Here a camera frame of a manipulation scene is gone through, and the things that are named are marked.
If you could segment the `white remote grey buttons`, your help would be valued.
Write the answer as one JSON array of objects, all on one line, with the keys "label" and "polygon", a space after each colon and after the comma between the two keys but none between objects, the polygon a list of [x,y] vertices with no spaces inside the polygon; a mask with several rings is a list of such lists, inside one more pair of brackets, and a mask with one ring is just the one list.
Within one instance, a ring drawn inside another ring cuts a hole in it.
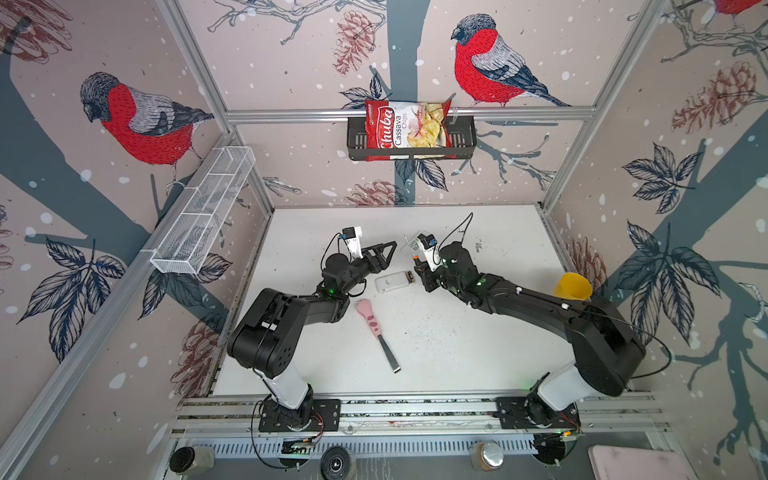
[{"label": "white remote grey buttons", "polygon": [[386,294],[406,288],[415,283],[415,276],[411,271],[401,271],[387,274],[375,280],[375,286],[379,293]]}]

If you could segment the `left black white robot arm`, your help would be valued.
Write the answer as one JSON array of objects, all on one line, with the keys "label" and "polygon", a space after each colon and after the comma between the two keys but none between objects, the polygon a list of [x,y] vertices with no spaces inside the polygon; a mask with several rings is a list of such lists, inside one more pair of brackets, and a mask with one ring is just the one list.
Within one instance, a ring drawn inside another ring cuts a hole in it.
[{"label": "left black white robot arm", "polygon": [[362,248],[358,254],[334,253],[323,259],[322,280],[308,295],[263,289],[230,334],[227,355],[254,371],[277,405],[299,411],[311,403],[311,387],[293,364],[305,326],[340,321],[350,305],[351,292],[367,277],[386,270],[397,243]]}]

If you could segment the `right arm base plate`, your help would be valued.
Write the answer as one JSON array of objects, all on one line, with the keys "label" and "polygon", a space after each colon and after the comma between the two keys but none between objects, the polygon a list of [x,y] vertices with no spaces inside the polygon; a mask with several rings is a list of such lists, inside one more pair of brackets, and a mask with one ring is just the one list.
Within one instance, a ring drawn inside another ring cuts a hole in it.
[{"label": "right arm base plate", "polygon": [[579,430],[581,422],[575,404],[556,411],[534,397],[497,397],[494,417],[506,430],[529,428]]}]

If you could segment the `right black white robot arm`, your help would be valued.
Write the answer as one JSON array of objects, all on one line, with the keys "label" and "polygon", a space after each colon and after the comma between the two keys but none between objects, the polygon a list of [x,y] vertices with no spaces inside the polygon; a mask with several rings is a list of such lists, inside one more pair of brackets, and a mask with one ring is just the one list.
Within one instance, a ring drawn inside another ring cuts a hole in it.
[{"label": "right black white robot arm", "polygon": [[482,273],[459,242],[440,247],[432,235],[420,234],[412,243],[414,270],[426,291],[445,289],[473,309],[517,318],[571,345],[574,362],[545,374],[526,397],[535,425],[551,424],[585,397],[621,396],[645,357],[631,325],[605,302],[562,299]]}]

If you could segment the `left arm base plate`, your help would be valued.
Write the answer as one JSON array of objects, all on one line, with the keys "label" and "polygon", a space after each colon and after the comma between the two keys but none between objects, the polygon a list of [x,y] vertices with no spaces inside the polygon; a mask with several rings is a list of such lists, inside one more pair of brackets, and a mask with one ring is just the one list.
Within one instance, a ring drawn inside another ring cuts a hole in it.
[{"label": "left arm base plate", "polygon": [[268,398],[257,408],[260,433],[336,432],[341,416],[341,402],[337,399],[305,399],[297,409],[289,409]]}]

